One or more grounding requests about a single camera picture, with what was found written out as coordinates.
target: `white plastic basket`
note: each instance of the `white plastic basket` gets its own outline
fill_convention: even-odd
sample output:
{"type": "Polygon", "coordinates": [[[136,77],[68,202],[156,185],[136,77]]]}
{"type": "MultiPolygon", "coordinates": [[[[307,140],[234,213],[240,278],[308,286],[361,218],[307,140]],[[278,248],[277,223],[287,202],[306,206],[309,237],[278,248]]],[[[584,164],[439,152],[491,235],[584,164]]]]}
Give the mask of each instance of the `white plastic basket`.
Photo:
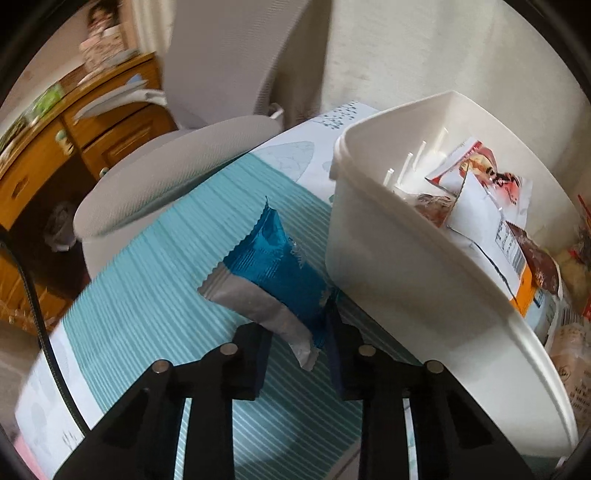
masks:
{"type": "Polygon", "coordinates": [[[448,92],[380,112],[337,140],[326,268],[420,361],[442,361],[520,453],[568,455],[574,414],[540,341],[468,257],[382,185],[392,168],[403,190],[441,194],[424,175],[469,136],[501,171],[534,182],[530,236],[550,251],[570,246],[579,216],[554,177],[501,122],[448,92]]]}

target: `orange label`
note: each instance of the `orange label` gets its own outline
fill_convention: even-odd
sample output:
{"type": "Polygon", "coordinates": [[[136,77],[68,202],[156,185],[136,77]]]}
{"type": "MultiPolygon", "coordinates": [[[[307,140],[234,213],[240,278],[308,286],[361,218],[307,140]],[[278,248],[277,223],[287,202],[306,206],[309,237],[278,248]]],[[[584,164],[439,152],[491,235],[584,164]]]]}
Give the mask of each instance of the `orange label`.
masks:
{"type": "Polygon", "coordinates": [[[537,286],[534,282],[534,276],[531,274],[529,265],[525,265],[525,270],[521,276],[521,282],[519,284],[519,290],[517,296],[509,303],[513,305],[522,317],[525,317],[527,309],[530,308],[530,304],[534,299],[535,291],[537,286]]]}

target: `food wrapper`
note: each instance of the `food wrapper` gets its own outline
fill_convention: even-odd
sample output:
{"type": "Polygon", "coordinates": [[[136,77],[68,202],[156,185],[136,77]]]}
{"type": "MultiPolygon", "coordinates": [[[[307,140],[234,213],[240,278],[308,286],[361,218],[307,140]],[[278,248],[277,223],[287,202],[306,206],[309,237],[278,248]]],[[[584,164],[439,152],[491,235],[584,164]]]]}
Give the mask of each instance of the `food wrapper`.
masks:
{"type": "Polygon", "coordinates": [[[467,172],[443,232],[508,300],[516,298],[527,270],[525,256],[502,212],[471,171],[467,172]]]}
{"type": "Polygon", "coordinates": [[[550,346],[550,358],[573,407],[579,432],[591,426],[589,321],[565,304],[550,346]]]}
{"type": "Polygon", "coordinates": [[[325,307],[332,288],[306,262],[268,204],[251,233],[198,292],[278,334],[289,343],[300,366],[312,368],[317,348],[324,344],[325,307]]]}
{"type": "Polygon", "coordinates": [[[408,195],[405,201],[414,209],[423,215],[436,227],[441,227],[447,215],[452,210],[454,200],[445,195],[429,195],[421,193],[419,195],[408,195]]]}
{"type": "Polygon", "coordinates": [[[459,145],[440,167],[425,178],[447,192],[459,195],[469,170],[480,182],[488,180],[496,172],[496,160],[492,151],[474,137],[459,145]]]}
{"type": "Polygon", "coordinates": [[[445,191],[458,195],[468,171],[487,189],[505,220],[525,228],[532,181],[509,172],[500,173],[492,151],[475,138],[470,137],[462,143],[439,168],[425,178],[445,191]]]}
{"type": "Polygon", "coordinates": [[[562,285],[560,270],[554,259],[543,251],[535,242],[527,236],[525,230],[509,224],[511,232],[517,239],[521,251],[525,255],[527,264],[533,274],[534,281],[539,288],[550,292],[552,295],[562,297],[562,285]]]}

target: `wooden cabinet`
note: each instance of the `wooden cabinet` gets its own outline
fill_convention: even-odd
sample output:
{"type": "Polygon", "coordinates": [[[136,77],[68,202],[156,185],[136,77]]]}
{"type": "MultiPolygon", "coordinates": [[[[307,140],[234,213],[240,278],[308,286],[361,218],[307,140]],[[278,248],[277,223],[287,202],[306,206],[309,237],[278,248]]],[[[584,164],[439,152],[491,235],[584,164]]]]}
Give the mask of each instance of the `wooden cabinet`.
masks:
{"type": "Polygon", "coordinates": [[[104,168],[113,167],[145,143],[175,129],[163,107],[150,105],[95,140],[83,151],[82,159],[98,180],[104,168]]]}
{"type": "Polygon", "coordinates": [[[129,105],[120,106],[109,112],[100,115],[83,118],[79,122],[74,121],[75,114],[78,111],[96,100],[98,97],[113,91],[114,89],[125,85],[131,79],[145,80],[147,83],[144,88],[159,89],[160,78],[158,76],[158,66],[155,62],[149,61],[133,69],[123,72],[108,82],[94,88],[77,102],[69,106],[63,113],[64,123],[72,134],[74,143],[79,148],[86,147],[95,138],[113,128],[117,123],[129,117],[134,112],[142,109],[147,103],[134,102],[129,105]]]}
{"type": "Polygon", "coordinates": [[[73,154],[64,125],[54,120],[2,176],[0,223],[10,229],[37,191],[73,154]]]}
{"type": "MultiPolygon", "coordinates": [[[[71,302],[43,286],[36,285],[35,290],[45,324],[51,330],[71,302]]],[[[3,258],[0,258],[0,321],[6,321],[33,335],[37,333],[18,270],[3,258]]]]}
{"type": "MultiPolygon", "coordinates": [[[[48,325],[64,314],[88,281],[79,244],[68,252],[53,252],[43,240],[53,208],[61,202],[79,205],[103,168],[176,129],[164,108],[147,103],[124,105],[74,121],[82,107],[132,79],[146,80],[145,88],[161,87],[153,54],[139,55],[76,87],[2,155],[0,225],[9,230],[14,247],[35,278],[48,325]]],[[[18,271],[2,256],[0,321],[35,334],[18,271]]]]}

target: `barcode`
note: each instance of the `barcode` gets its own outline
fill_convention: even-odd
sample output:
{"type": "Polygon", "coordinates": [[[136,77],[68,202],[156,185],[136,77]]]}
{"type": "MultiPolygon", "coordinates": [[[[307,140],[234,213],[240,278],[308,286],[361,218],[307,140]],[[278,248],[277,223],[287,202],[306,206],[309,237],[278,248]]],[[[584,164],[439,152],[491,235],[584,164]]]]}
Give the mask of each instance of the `barcode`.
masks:
{"type": "Polygon", "coordinates": [[[562,318],[560,321],[560,326],[563,327],[565,325],[571,325],[573,323],[578,323],[581,327],[584,327],[584,320],[581,315],[575,312],[570,305],[566,304],[562,309],[562,318]]]}
{"type": "Polygon", "coordinates": [[[521,276],[523,269],[525,268],[525,255],[521,251],[521,248],[518,248],[517,252],[515,252],[511,266],[513,267],[513,270],[521,276]]]}
{"type": "Polygon", "coordinates": [[[495,242],[503,251],[507,261],[511,263],[517,276],[521,277],[525,268],[525,255],[504,220],[499,222],[499,226],[496,229],[495,242]]]}

